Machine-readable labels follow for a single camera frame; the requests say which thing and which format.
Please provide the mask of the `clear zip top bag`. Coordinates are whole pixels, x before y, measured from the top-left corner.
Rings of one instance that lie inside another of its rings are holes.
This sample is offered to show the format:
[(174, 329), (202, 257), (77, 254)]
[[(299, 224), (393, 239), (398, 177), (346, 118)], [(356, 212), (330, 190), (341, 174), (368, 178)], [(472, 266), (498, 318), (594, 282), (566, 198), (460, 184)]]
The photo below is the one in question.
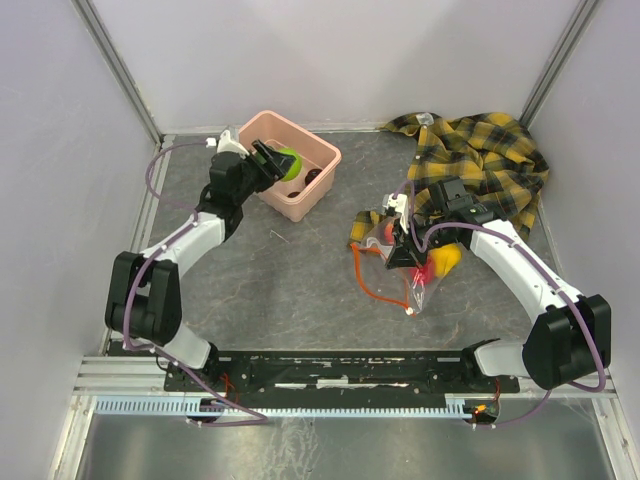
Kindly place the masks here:
[[(397, 220), (384, 220), (367, 233), (362, 241), (350, 245), (355, 278), (360, 289), (369, 297), (398, 306), (408, 316), (415, 316), (424, 309), (440, 279), (435, 276), (428, 285), (414, 285), (410, 273), (412, 268), (389, 270), (385, 267), (392, 248), (392, 245), (381, 240), (382, 229), (387, 223), (393, 223), (395, 227)], [(434, 267), (430, 256), (427, 256), (426, 264)]]

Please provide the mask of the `red fake tomato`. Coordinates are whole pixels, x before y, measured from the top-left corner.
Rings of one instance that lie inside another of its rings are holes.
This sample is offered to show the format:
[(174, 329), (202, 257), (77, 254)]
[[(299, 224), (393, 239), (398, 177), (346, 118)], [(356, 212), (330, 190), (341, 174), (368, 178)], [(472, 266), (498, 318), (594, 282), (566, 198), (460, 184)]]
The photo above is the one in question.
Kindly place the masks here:
[(412, 282), (414, 285), (425, 286), (430, 284), (434, 277), (434, 267), (431, 264), (426, 264), (421, 267), (412, 268), (410, 270)]

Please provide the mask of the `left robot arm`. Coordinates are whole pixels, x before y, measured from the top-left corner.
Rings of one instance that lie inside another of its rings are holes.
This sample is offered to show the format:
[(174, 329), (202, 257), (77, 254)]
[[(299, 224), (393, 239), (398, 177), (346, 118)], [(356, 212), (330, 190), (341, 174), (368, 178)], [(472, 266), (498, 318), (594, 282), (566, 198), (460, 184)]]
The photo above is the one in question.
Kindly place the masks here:
[(181, 279), (209, 251), (221, 246), (243, 219), (254, 194), (301, 172), (297, 154), (261, 140), (249, 148), (223, 131), (200, 141), (214, 149), (209, 181), (186, 222), (157, 244), (116, 256), (106, 301), (105, 324), (123, 336), (130, 351), (154, 351), (187, 368), (187, 379), (209, 390), (221, 378), (216, 347), (183, 321)]

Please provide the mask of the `yellow plaid shirt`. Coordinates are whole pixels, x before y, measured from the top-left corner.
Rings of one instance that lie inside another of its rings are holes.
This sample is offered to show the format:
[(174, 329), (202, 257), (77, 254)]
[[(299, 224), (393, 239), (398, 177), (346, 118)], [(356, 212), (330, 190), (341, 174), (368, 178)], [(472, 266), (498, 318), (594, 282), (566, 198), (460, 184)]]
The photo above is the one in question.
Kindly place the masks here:
[(415, 112), (382, 128), (417, 142), (407, 180), (415, 190), (418, 224), (435, 216), (428, 186), (456, 176), (480, 202), (502, 211), (523, 239), (529, 238), (550, 167), (517, 119), (501, 112), (456, 119)]

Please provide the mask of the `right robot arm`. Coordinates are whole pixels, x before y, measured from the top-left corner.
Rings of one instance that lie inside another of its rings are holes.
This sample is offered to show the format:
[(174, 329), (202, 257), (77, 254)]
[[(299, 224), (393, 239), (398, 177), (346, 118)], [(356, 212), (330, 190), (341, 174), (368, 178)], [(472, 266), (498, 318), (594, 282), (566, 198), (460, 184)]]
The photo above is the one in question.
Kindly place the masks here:
[(544, 390), (570, 385), (587, 392), (606, 386), (611, 360), (611, 307), (585, 296), (547, 266), (498, 208), (478, 200), (458, 177), (429, 185), (435, 216), (414, 223), (415, 195), (401, 189), (383, 199), (393, 220), (389, 269), (418, 267), (437, 248), (460, 244), (488, 265), (532, 322), (525, 342), (487, 340), (467, 350), (458, 368), (467, 389), (481, 391), (495, 377), (531, 379)]

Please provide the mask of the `pink plastic bin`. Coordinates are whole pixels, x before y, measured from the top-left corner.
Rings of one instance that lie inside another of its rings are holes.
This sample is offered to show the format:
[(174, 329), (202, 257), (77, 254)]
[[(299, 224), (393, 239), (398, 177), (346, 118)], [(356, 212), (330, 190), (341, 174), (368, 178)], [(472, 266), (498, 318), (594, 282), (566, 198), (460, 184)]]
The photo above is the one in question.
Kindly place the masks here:
[[(239, 141), (251, 149), (254, 140), (261, 140), (279, 150), (292, 148), (302, 158), (300, 174), (290, 182), (277, 182), (258, 197), (292, 222), (299, 222), (327, 194), (334, 183), (335, 171), (342, 155), (340, 150), (324, 139), (285, 117), (265, 110), (255, 115), (239, 130)], [(322, 173), (309, 185), (305, 176), (311, 169)], [(287, 198), (293, 191), (301, 192), (296, 198)]]

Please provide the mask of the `green fake apple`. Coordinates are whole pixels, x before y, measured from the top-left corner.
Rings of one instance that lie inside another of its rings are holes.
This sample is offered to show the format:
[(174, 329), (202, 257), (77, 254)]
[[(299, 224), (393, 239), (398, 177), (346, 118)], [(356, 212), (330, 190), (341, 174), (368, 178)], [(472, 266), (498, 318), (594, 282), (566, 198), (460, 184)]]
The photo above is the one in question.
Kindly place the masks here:
[(278, 152), (286, 157), (285, 166), (287, 167), (287, 172), (281, 181), (290, 182), (300, 174), (302, 170), (302, 158), (298, 152), (292, 148), (281, 148)]

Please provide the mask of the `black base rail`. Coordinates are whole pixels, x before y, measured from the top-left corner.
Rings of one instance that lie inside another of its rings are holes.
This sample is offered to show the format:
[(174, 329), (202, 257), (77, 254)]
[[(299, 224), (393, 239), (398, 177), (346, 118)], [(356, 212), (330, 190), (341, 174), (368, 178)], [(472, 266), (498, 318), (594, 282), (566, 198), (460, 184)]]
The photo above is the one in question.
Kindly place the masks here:
[(482, 374), (463, 350), (220, 351), (198, 373), (252, 409), (439, 408), (448, 394), (517, 393), (513, 376)]

